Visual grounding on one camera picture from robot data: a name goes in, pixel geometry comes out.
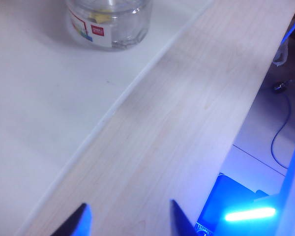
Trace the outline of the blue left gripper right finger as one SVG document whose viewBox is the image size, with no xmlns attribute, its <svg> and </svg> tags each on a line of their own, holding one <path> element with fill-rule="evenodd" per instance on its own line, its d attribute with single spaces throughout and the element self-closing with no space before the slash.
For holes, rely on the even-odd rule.
<svg viewBox="0 0 295 236">
<path fill-rule="evenodd" d="M 175 200 L 170 201 L 170 222 L 172 236 L 197 236 L 197 233 Z"/>
</svg>

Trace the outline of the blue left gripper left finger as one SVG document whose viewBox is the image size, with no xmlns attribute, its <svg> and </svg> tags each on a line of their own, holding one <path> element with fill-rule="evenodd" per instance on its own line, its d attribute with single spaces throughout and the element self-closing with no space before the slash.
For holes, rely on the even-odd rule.
<svg viewBox="0 0 295 236">
<path fill-rule="evenodd" d="M 88 204 L 82 203 L 53 233 L 52 236 L 89 236 L 92 212 Z"/>
</svg>

